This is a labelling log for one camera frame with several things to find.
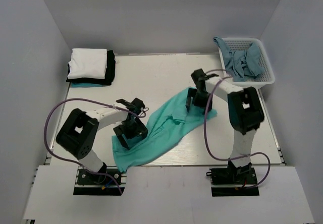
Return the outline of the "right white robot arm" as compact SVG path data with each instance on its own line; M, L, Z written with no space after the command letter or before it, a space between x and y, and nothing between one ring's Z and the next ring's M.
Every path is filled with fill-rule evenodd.
M251 148L256 131L264 121L264 113L254 87L243 88L225 81L218 74L206 74L203 69L191 74L195 88L189 88L186 109L191 105L202 109L205 115L212 108L215 95L228 104L229 121L234 129L232 153L228 159L228 178L239 183L251 168Z

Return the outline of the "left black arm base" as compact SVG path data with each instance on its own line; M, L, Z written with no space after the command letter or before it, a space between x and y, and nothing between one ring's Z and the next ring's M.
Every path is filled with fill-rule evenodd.
M126 186L126 173L116 167L108 167L106 172L118 183L121 191L108 176L93 175L85 169L78 168L73 195L75 196L121 196Z

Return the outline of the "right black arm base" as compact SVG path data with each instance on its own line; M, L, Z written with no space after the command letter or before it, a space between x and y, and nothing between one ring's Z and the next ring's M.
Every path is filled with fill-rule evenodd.
M258 187L251 187L258 184L253 167L239 177L233 177L227 168L209 169L205 175L210 179L212 197L259 196Z

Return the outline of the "teal green t shirt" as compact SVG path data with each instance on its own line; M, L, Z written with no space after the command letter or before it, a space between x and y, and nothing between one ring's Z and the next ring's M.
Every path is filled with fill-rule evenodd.
M117 136L111 137L114 161L120 172L156 160L188 133L203 125L203 110L194 105L190 106L190 110L185 107L188 90L187 87L175 94L151 114L146 124L146 138L129 150L121 146Z

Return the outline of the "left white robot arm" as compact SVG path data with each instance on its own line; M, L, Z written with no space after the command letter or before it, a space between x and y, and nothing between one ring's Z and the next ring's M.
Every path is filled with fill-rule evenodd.
M118 99L116 103L90 111L72 110L56 136L58 145L90 170L89 177L95 183L102 183L107 173L105 163L92 150L99 130L117 123L113 131L117 144L125 150L133 148L148 134L148 129L140 120L146 110L141 99L135 98L132 102Z

